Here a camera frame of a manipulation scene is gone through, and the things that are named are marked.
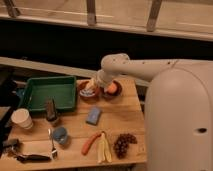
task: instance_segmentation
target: white container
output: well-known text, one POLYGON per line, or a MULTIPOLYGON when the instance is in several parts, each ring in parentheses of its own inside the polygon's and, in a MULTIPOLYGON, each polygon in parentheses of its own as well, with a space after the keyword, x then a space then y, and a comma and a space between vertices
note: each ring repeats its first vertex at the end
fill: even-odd
POLYGON ((29 114, 29 111, 24 108, 15 110, 11 116, 11 120, 13 123, 19 125, 24 129, 30 129, 33 126, 33 121, 29 114))

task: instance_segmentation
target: bunch of grapes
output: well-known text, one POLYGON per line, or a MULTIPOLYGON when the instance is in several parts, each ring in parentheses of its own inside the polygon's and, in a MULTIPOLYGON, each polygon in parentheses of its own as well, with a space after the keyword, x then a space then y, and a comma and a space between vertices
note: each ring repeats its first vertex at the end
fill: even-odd
POLYGON ((114 143, 114 151, 119 159, 122 159, 127 154, 127 149, 129 148, 129 143, 137 144, 137 139, 132 134, 120 134, 114 143))

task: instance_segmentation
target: blue cup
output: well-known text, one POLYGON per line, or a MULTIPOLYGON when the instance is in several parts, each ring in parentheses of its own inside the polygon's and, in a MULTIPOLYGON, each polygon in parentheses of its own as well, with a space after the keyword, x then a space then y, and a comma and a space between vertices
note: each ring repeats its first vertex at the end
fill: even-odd
POLYGON ((68 133, 64 127, 55 128, 52 133, 52 138, 58 142, 60 145, 66 144, 68 140, 68 133))

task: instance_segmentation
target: black wall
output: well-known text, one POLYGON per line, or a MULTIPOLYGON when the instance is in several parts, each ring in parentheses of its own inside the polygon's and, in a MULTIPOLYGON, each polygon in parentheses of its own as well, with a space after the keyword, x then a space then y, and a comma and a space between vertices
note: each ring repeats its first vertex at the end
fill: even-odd
POLYGON ((0 56, 88 69, 125 52, 132 59, 211 59, 213 42, 0 20, 0 56))

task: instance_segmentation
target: bowl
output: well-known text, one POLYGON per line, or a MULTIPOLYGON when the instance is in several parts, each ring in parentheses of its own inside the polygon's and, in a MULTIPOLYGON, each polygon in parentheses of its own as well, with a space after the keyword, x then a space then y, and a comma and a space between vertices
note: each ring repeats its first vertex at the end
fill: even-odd
POLYGON ((114 93, 109 93, 109 92, 105 92, 104 88, 100 88, 101 90, 101 95, 103 98, 105 98, 106 100, 111 100, 114 99, 115 97, 119 96, 122 92, 122 86, 118 81, 113 80, 113 83, 117 86, 117 90, 114 93))
POLYGON ((97 87, 91 95, 86 96, 83 93, 81 93, 81 91, 84 90, 84 88, 86 87, 88 82, 89 81, 83 81, 82 83, 80 83, 78 85, 78 87, 77 87, 78 88, 78 94, 81 97, 81 99, 83 99, 85 101, 97 100, 99 98, 99 94, 100 94, 100 88, 99 87, 97 87))

